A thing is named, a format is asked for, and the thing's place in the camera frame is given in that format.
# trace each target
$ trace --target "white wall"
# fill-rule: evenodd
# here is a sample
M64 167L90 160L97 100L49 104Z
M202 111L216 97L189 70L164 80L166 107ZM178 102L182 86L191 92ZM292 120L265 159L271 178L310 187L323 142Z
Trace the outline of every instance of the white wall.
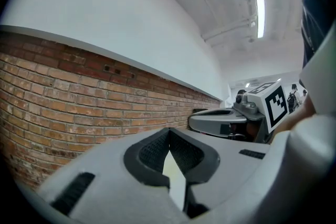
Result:
M302 37L276 44L265 43L261 48L252 43L249 51L236 52L223 58L220 61L223 77L227 81L239 81L302 69Z
M217 58L175 0L10 0L1 24L227 98Z

